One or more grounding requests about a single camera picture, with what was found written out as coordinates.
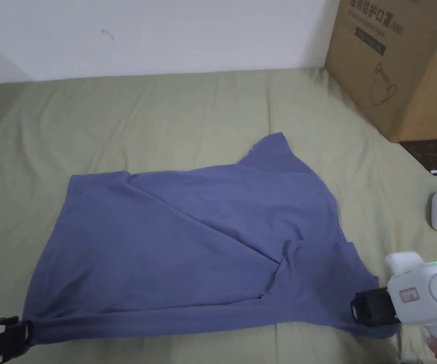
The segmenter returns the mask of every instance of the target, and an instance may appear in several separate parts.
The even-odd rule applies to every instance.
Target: bed
[[[274,132],[336,196],[346,237],[381,284],[386,254],[437,260],[437,177],[385,140],[324,69],[0,84],[0,317],[22,311],[70,176],[235,163]],[[14,363],[434,363],[424,337],[420,327],[373,340],[291,322],[36,346]]]

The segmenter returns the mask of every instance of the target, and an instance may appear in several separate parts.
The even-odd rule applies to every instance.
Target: blue t-shirt
[[[73,176],[23,319],[32,344],[305,321],[357,325],[378,288],[338,224],[336,200],[282,134],[237,164]]]

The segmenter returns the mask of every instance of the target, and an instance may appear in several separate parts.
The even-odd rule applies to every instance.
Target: white wall
[[[322,66],[339,0],[0,0],[0,82]]]

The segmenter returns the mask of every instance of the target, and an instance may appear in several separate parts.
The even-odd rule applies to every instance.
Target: red label
[[[419,300],[418,290],[416,288],[409,288],[400,291],[400,299],[402,302],[411,302]]]

